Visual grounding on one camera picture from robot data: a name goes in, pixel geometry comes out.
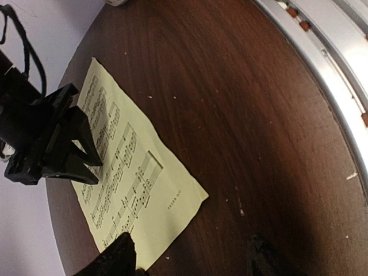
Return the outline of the yellow sheet music page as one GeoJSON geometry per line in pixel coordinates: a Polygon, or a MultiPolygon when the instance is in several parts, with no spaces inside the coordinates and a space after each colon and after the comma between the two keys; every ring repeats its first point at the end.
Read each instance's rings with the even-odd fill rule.
{"type": "Polygon", "coordinates": [[[73,188],[99,252],[130,233],[136,266],[150,268],[182,233],[208,193],[161,141],[153,124],[92,59],[78,106],[103,162],[96,185],[73,188]]]}

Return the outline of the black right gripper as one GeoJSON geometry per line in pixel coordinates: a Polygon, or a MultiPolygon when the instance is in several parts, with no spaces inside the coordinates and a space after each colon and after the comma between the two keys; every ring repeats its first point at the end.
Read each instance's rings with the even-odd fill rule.
{"type": "Polygon", "coordinates": [[[87,115],[80,107],[71,106],[77,93],[69,84],[44,99],[45,106],[37,112],[43,123],[27,147],[9,159],[7,179],[25,185],[36,185],[41,178],[98,183],[87,166],[102,166],[102,160],[87,115]]]}

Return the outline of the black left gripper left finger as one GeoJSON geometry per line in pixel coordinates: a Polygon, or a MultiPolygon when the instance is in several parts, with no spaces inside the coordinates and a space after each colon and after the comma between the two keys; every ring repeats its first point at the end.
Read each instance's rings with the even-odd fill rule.
{"type": "Polygon", "coordinates": [[[75,275],[136,275],[136,251],[131,235],[122,233],[75,275]]]}

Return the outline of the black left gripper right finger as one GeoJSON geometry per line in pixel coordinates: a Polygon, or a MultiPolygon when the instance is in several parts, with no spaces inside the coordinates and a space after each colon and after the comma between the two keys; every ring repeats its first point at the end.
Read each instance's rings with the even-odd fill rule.
{"type": "Polygon", "coordinates": [[[288,264],[282,254],[260,234],[250,239],[251,275],[287,275],[288,264]]]}

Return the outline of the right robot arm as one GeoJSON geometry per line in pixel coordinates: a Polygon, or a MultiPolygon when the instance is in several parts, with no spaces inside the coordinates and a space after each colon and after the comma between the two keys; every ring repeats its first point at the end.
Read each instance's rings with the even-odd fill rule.
{"type": "Polygon", "coordinates": [[[61,178],[96,185],[89,170],[102,160],[95,147],[89,119],[72,106],[78,90],[65,85],[47,95],[44,67],[32,47],[15,10],[1,6],[4,21],[12,20],[22,41],[25,68],[20,72],[1,54],[1,148],[14,149],[4,176],[24,185],[36,185],[41,178],[61,178]]]}

